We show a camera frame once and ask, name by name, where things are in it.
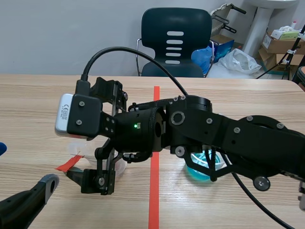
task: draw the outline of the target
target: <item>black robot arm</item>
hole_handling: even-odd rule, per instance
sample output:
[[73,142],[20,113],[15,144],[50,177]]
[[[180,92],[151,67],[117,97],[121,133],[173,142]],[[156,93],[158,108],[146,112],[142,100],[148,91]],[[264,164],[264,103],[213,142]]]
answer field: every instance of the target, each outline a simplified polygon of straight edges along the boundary
[[[108,88],[108,94],[115,96],[102,95],[98,90],[92,93],[91,89],[90,95],[76,93],[72,97],[67,133],[85,136],[88,140],[97,135],[109,138],[95,151],[96,170],[67,173],[69,178],[77,180],[83,193],[111,194],[116,161],[123,158],[128,163],[141,162],[152,152],[160,152],[166,147],[170,147],[171,154],[183,158],[188,167],[209,175],[212,181],[232,172],[252,179],[254,184],[257,180],[270,184],[267,178],[276,174],[305,181],[305,138],[275,119],[254,115],[233,120],[213,113],[208,99],[193,95],[133,103],[127,109],[127,93],[119,82],[111,82],[113,89]],[[93,88],[104,88],[102,84],[109,85],[109,82],[97,78]],[[122,112],[114,116],[104,113],[104,102]],[[92,134],[95,126],[99,128]],[[209,149],[212,150],[211,158],[207,157],[209,168],[192,161],[192,153],[202,150],[207,153]],[[216,171],[215,151],[227,155],[232,164]],[[106,169],[101,166],[103,160],[107,161]]]

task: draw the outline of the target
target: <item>floor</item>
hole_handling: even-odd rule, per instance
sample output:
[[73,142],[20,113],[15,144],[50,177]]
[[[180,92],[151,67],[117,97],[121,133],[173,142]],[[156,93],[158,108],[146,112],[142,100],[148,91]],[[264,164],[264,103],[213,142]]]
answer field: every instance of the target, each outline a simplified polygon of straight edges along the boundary
[[[208,78],[226,78],[226,79],[255,79],[256,77],[263,74],[264,71],[260,69],[258,72],[247,75],[238,71],[233,71],[226,69],[223,66],[218,65],[217,63],[213,65],[210,73],[208,74]],[[268,79],[268,80],[281,80],[281,75],[273,75],[273,74],[266,74],[262,76],[260,79]]]

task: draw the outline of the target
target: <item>chair backrest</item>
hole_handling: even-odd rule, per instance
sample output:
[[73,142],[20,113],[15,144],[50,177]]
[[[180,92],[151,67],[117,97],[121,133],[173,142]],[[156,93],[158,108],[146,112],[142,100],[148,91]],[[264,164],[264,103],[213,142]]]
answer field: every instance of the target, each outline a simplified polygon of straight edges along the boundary
[[211,30],[205,10],[152,8],[142,17],[142,44],[154,49],[158,61],[189,62],[193,51],[208,46]]

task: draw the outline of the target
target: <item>red tape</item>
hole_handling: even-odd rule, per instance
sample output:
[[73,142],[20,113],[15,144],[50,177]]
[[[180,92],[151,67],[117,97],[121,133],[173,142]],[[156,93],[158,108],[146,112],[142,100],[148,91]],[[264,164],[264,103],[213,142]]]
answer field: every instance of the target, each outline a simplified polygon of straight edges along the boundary
[[59,171],[62,171],[64,173],[68,172],[70,168],[72,168],[83,156],[75,155],[74,157],[70,158],[69,161],[67,161],[65,164],[55,168]]
[[[153,88],[153,100],[160,100],[160,87]],[[151,157],[148,229],[159,229],[159,152]]]

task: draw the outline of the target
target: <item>transparent cup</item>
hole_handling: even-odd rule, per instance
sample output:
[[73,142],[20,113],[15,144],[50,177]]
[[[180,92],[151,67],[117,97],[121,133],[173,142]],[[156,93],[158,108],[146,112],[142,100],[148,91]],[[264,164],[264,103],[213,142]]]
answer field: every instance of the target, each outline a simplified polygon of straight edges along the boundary
[[[99,146],[102,146],[103,142],[96,141],[85,141],[85,140],[73,140],[68,144],[68,152],[71,155],[81,155],[86,158],[89,163],[96,168],[96,158],[94,156],[95,149]],[[115,174],[119,176],[122,174],[127,166],[127,162],[123,159],[118,160],[115,163]],[[106,160],[103,161],[103,167],[106,167]]]

